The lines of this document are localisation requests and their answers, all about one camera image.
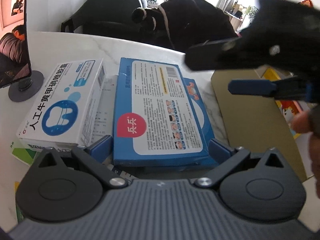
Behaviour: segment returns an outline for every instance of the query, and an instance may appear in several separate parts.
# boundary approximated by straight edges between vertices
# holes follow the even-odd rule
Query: white medicine box
[[[103,59],[58,64],[17,131],[33,150],[90,145],[105,78]]]

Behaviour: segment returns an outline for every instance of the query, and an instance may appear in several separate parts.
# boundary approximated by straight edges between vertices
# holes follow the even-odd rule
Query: potted plant
[[[252,21],[254,20],[254,18],[256,17],[256,14],[258,12],[258,8],[255,6],[248,6],[247,11],[246,11],[246,15],[249,17],[250,19],[250,23],[252,23]]]

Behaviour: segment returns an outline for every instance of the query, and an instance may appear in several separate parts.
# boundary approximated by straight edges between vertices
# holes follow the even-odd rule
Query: finger
[[[309,155],[313,163],[320,165],[320,138],[315,134],[310,137]]]
[[[317,180],[316,182],[316,191],[317,191],[318,198],[320,198],[320,181],[319,180]]]
[[[312,163],[311,171],[314,174],[315,178],[320,182],[320,165]]]
[[[311,131],[309,123],[309,111],[297,114],[291,122],[291,128],[296,133],[307,133]]]

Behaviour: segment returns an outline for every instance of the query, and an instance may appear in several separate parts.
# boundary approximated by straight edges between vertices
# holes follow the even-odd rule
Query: black chair
[[[139,0],[87,0],[81,8],[61,24],[61,32],[73,33],[79,26],[84,34],[140,41],[140,24],[131,20],[140,7]]]

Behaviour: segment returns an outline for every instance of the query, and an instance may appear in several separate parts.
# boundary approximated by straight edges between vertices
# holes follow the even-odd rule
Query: phone stand
[[[33,97],[42,87],[44,76],[40,71],[33,70],[31,77],[13,83],[9,87],[9,98],[13,102],[23,102]]]

